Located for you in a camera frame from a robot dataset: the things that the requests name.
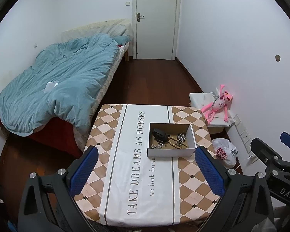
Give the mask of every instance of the door frame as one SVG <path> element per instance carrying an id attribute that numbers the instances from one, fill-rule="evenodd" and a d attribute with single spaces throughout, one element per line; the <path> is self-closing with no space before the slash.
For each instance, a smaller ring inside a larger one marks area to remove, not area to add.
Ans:
<path id="1" fill-rule="evenodd" d="M 179 15 L 181 8 L 181 0 L 176 0 L 176 12 L 175 12 L 175 29 L 173 38 L 173 53 L 172 60 L 175 60 L 176 49 L 177 49 L 177 39 L 178 39 L 178 29 L 179 29 Z M 133 28 L 133 59 L 137 59 L 136 56 L 136 0 L 132 0 L 132 28 Z"/>

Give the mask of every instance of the stuffed toy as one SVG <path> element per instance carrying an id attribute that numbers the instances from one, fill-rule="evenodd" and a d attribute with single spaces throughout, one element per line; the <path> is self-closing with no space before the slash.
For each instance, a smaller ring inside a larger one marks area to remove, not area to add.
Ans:
<path id="1" fill-rule="evenodd" d="M 224 88 L 224 86 L 225 85 L 220 85 L 220 96 L 217 97 L 214 102 L 211 102 L 208 105 L 205 105 L 201 109 L 201 112 L 203 113 L 208 124 L 210 124 L 213 121 L 215 112 L 217 112 L 221 108 L 224 108 L 224 121 L 228 122 L 227 103 L 231 103 L 233 96 L 229 94 L 226 90 L 224 91 L 224 93 L 222 92 L 222 89 Z"/>

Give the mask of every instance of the white door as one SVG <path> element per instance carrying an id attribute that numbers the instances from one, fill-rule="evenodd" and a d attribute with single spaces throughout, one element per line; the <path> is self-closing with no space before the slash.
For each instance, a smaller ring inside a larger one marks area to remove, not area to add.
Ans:
<path id="1" fill-rule="evenodd" d="M 172 59 L 177 0 L 136 0 L 137 59 Z"/>

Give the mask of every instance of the electrical outlet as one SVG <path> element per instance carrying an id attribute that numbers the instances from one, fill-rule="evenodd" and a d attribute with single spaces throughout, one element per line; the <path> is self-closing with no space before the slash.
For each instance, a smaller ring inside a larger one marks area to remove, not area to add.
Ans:
<path id="1" fill-rule="evenodd" d="M 234 117 L 233 117 L 233 119 L 234 119 L 234 123 L 235 123 L 235 125 L 236 126 L 238 126 L 239 125 L 239 123 L 240 123 L 240 118 L 238 117 L 238 115 L 235 115 Z"/>
<path id="2" fill-rule="evenodd" d="M 244 144 L 250 139 L 250 136 L 246 130 L 242 133 L 241 139 Z"/>
<path id="3" fill-rule="evenodd" d="M 246 127 L 244 126 L 243 122 L 240 122 L 237 126 L 236 129 L 238 131 L 239 135 L 242 135 L 243 132 L 245 132 Z"/>
<path id="4" fill-rule="evenodd" d="M 245 143 L 245 147 L 246 147 L 247 153 L 250 153 L 251 152 L 251 139 Z"/>

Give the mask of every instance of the pillow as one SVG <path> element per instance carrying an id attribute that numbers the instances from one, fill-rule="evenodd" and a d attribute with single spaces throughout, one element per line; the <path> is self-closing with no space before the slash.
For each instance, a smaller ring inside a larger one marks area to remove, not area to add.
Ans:
<path id="1" fill-rule="evenodd" d="M 130 41 L 130 38 L 127 35 L 123 35 L 115 36 L 113 37 L 113 40 L 116 41 L 119 45 L 124 45 L 125 43 L 128 43 Z"/>

